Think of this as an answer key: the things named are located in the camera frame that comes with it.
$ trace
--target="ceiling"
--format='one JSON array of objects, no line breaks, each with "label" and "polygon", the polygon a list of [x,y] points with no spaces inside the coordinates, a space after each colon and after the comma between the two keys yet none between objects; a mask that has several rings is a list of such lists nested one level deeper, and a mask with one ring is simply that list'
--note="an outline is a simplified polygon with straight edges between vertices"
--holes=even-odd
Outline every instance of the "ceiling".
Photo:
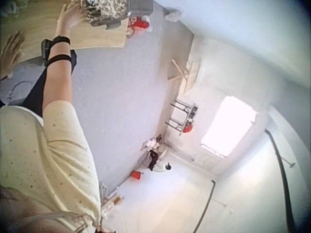
[{"label": "ceiling", "polygon": [[245,49],[310,87],[310,14],[299,0],[156,0],[194,33]]}]

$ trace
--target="hand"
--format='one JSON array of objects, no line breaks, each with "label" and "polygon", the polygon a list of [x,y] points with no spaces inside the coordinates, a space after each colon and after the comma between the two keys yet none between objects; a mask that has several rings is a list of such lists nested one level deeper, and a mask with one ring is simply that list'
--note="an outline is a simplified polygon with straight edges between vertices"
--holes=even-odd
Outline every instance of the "hand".
[{"label": "hand", "polygon": [[65,30],[70,30],[72,27],[78,25],[84,18],[84,7],[82,7],[79,1],[71,0],[68,6],[66,4],[63,6],[57,23]]},{"label": "hand", "polygon": [[1,60],[1,80],[8,76],[13,70],[14,66],[18,63],[21,57],[21,46],[25,41],[23,33],[16,32],[15,35],[9,36],[3,51],[0,55]]}]

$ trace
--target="gray floor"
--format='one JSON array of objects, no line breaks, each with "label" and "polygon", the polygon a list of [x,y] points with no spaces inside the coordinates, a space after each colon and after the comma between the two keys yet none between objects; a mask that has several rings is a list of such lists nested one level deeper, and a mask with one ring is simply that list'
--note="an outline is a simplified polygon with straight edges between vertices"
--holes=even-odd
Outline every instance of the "gray floor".
[{"label": "gray floor", "polygon": [[[137,34],[125,48],[78,50],[73,72],[73,104],[93,152],[100,181],[109,188],[123,181],[143,156],[144,141],[166,130],[172,101],[180,81],[169,82],[175,70],[188,59],[193,34],[181,23],[164,19],[164,9],[155,3],[151,16],[153,32]],[[21,63],[14,77],[5,80],[1,99],[7,103],[26,97],[42,67]],[[12,88],[21,83],[10,94]]]}]

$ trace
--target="metal stand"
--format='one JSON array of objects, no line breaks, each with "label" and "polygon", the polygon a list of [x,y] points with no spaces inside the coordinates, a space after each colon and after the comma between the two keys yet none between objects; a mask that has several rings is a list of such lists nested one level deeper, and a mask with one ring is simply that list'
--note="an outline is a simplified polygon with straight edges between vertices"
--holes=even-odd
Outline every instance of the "metal stand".
[{"label": "metal stand", "polygon": [[224,208],[226,208],[228,206],[227,204],[223,204],[222,202],[217,201],[217,200],[215,200],[213,198],[212,198],[212,201],[217,202],[218,204],[222,205]]},{"label": "metal stand", "polygon": [[288,162],[286,159],[284,159],[283,157],[281,157],[281,159],[283,160],[283,161],[285,161],[286,163],[288,163],[289,165],[290,165],[290,168],[292,168],[296,163],[290,163],[290,162]]},{"label": "metal stand", "polygon": [[185,126],[186,126],[186,123],[188,122],[188,120],[190,119],[190,117],[195,114],[196,110],[198,109],[198,107],[193,104],[193,105],[190,105],[190,104],[187,104],[181,100],[175,100],[174,101],[175,103],[171,103],[171,106],[173,106],[174,108],[177,108],[181,111],[183,111],[184,113],[187,114],[184,122],[180,122],[172,117],[170,117],[169,121],[165,122],[165,124],[167,124],[168,126],[172,127],[173,129],[177,130],[180,132],[179,136],[181,136]]}]

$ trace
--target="small table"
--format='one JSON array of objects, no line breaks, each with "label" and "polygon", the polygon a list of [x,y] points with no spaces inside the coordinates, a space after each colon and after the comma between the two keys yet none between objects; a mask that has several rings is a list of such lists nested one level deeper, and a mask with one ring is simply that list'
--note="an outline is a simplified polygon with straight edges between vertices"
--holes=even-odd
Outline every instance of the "small table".
[{"label": "small table", "polygon": [[188,120],[193,119],[193,117],[195,116],[196,111],[198,110],[198,106],[196,104],[190,105],[190,104],[183,102],[181,100],[175,100],[174,103],[171,103],[171,106],[173,106],[174,108],[177,108],[177,109],[179,109],[179,110],[181,110],[187,114],[184,122],[180,122],[180,121],[178,121],[172,117],[170,117],[168,122],[167,121],[165,122],[165,124],[167,124],[168,126],[179,131],[180,132],[179,136],[181,136]]}]

